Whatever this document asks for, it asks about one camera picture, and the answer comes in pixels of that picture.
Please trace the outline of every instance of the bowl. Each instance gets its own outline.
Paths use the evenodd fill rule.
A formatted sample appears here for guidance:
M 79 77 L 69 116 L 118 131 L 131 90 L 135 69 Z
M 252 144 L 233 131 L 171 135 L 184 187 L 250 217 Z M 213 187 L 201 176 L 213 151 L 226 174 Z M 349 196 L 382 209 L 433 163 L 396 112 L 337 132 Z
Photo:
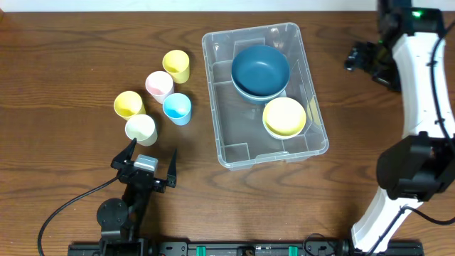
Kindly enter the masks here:
M 265 106 L 262 123 L 275 139 L 291 139 L 305 127 L 305 109 L 292 98 L 278 97 Z
M 250 46 L 232 62 L 235 89 L 248 102 L 264 104 L 286 89 L 291 77 L 286 57 L 270 46 Z

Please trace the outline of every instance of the small plastic cup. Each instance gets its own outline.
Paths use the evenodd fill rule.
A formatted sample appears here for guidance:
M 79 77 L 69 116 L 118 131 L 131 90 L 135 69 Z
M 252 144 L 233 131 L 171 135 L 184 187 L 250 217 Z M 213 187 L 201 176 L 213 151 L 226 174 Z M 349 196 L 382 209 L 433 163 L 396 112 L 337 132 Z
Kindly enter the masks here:
M 129 120 L 136 114 L 145 114 L 141 96 L 132 91 L 122 92 L 115 98 L 114 110 L 125 120 Z
M 262 123 L 275 139 L 291 139 L 305 127 L 305 109 L 296 100 L 279 97 L 265 106 Z
M 190 77 L 190 58 L 182 50 L 171 50 L 163 58 L 163 68 L 174 82 L 184 83 Z
M 164 71 L 153 72 L 145 80 L 145 88 L 157 102 L 163 104 L 164 99 L 173 94 L 172 77 Z
M 128 138 L 137 139 L 142 146 L 151 146 L 158 139 L 155 121 L 146 114 L 137 114 L 130 118 L 125 125 Z
M 191 120 L 191 101 L 186 95 L 174 93 L 164 100 L 163 111 L 174 124 L 188 124 Z

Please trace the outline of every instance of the blue bowl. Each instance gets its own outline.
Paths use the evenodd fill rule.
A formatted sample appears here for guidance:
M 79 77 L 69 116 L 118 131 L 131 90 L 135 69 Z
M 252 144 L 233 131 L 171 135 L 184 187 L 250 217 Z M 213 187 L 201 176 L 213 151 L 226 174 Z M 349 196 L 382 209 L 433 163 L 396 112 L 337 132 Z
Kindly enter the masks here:
M 264 104 L 286 89 L 291 77 L 284 55 L 270 46 L 250 46 L 232 62 L 232 81 L 245 100 Z

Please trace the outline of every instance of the green tape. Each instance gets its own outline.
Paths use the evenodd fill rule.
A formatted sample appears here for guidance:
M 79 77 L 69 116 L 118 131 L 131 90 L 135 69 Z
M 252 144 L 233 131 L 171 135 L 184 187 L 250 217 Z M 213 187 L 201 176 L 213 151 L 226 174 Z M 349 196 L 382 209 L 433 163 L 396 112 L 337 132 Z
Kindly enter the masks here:
M 289 246 L 289 256 L 299 256 L 299 248 L 297 246 Z
M 197 246 L 196 248 L 196 256 L 205 256 L 205 246 Z

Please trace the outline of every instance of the green light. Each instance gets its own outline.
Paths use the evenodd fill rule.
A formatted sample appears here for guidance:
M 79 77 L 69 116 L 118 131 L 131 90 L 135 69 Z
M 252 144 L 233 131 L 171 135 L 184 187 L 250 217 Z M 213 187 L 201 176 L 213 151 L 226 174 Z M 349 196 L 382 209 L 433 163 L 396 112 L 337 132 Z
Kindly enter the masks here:
M 412 12 L 412 15 L 413 15 L 414 17 L 416 17 L 416 18 L 422 17 L 423 14 L 424 14 L 423 11 L 413 11 L 413 12 Z

